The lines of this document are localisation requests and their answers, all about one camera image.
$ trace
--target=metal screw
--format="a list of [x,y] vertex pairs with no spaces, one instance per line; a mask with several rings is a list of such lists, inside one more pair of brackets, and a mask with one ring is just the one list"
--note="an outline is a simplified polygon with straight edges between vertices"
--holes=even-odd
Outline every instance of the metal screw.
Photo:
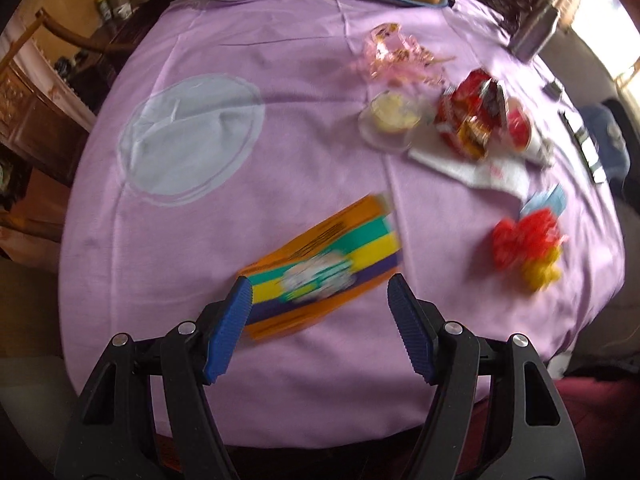
[[178,332],[182,335],[193,334],[196,331],[196,324],[192,321],[185,321],[178,326]]
[[113,336],[113,339],[111,339],[111,344],[114,346],[123,346],[127,344],[128,340],[129,337],[127,334],[116,334]]
[[516,334],[515,336],[513,336],[513,342],[514,344],[516,344],[517,346],[521,346],[522,348],[529,344],[529,340],[522,334]]
[[460,323],[456,323],[455,321],[449,321],[444,326],[444,330],[449,332],[451,335],[460,335],[462,334],[462,325],[460,325]]

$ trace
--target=purple tablecloth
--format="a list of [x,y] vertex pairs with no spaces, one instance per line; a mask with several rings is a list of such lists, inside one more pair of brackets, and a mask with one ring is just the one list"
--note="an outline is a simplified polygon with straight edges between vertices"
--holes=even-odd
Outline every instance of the purple tablecloth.
[[[351,67],[365,35],[384,22],[401,23],[437,55],[456,56],[447,64],[453,82],[478,66],[504,79],[556,142],[556,165],[542,174],[530,168],[530,192],[559,182],[568,196],[560,219],[568,235],[564,277],[547,291],[530,296],[517,275],[492,265],[488,234],[501,218],[517,218],[517,199],[469,189],[361,140],[357,115],[382,86]],[[622,235],[609,189],[579,171],[557,105],[541,92],[549,70],[540,61],[519,64],[505,42],[493,15],[473,0],[459,0],[456,10],[367,0],[174,2],[117,79],[72,190],[60,319],[76,389],[113,334],[152,338],[194,319],[225,295],[239,269],[377,192],[394,200],[402,272],[418,297],[478,335],[523,332],[543,358],[568,345],[622,285]],[[149,134],[147,145],[154,125],[132,126],[161,107],[141,108],[151,95],[196,76],[206,77],[187,86],[213,88],[202,92],[204,101],[221,88],[255,100],[251,113],[238,112],[247,135],[229,164],[216,158],[224,135],[212,143],[178,128],[165,144]],[[209,159],[220,171],[208,168]],[[482,382],[478,396],[486,393]],[[432,397],[412,371],[384,286],[302,332],[241,342],[206,394],[225,443],[258,447],[387,436],[422,423]],[[154,407],[158,430],[170,434],[159,381]]]

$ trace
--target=pink plastic wrapper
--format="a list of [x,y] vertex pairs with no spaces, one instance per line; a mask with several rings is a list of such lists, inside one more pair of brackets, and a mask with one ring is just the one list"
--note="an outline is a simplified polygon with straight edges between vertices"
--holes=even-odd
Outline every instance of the pink plastic wrapper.
[[363,50],[369,75],[372,78],[383,76],[398,84],[443,84],[442,70],[434,70],[433,66],[454,58],[437,59],[413,36],[405,36],[400,29],[398,23],[383,23],[370,32]]

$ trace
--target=dark wooden desk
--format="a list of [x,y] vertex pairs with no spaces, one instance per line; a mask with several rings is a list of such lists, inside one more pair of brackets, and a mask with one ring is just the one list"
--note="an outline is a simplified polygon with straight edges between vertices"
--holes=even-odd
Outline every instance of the dark wooden desk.
[[[139,44],[169,6],[168,0],[149,0],[138,7],[128,20],[112,20],[94,32],[91,39],[101,44]],[[98,113],[116,76],[127,62],[128,56],[105,56],[90,52],[78,64],[67,83],[89,109]]]

